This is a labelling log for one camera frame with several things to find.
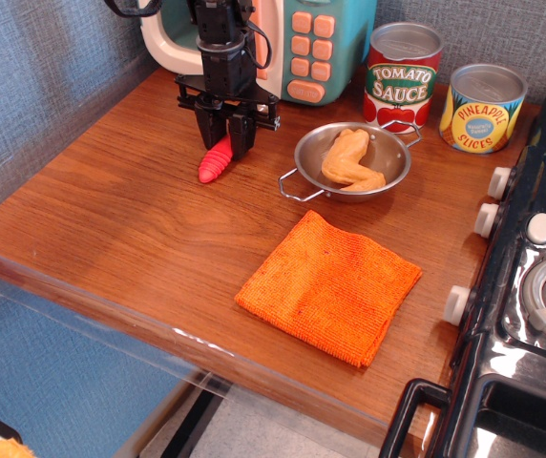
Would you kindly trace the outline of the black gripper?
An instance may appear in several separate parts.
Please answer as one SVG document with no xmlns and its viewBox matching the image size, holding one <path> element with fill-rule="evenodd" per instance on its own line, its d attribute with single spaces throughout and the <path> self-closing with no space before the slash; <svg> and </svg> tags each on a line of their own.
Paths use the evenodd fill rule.
<svg viewBox="0 0 546 458">
<path fill-rule="evenodd" d="M 254 146 L 257 126 L 272 131 L 280 127 L 277 114 L 279 98 L 256 81 L 260 64 L 253 40 L 229 44 L 197 42 L 202 74 L 176 77 L 180 107 L 195 110 L 204 146 L 211 149 L 226 135 L 226 118 L 238 109 L 247 114 L 233 114 L 227 120 L 232 159 L 240 160 Z"/>
</svg>

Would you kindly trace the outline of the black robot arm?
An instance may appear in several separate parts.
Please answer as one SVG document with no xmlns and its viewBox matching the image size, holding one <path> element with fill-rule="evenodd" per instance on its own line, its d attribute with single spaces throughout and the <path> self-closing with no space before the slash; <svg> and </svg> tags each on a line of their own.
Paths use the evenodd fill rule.
<svg viewBox="0 0 546 458">
<path fill-rule="evenodd" d="M 232 158 L 239 160 L 254 146 L 259 127 L 280 127 L 279 98 L 257 83 L 272 49 L 259 63 L 255 35 L 263 31 L 250 21 L 251 1 L 190 1 L 188 8 L 198 27 L 202 74 L 176 77 L 178 104 L 194 112 L 206 148 L 229 136 Z"/>
</svg>

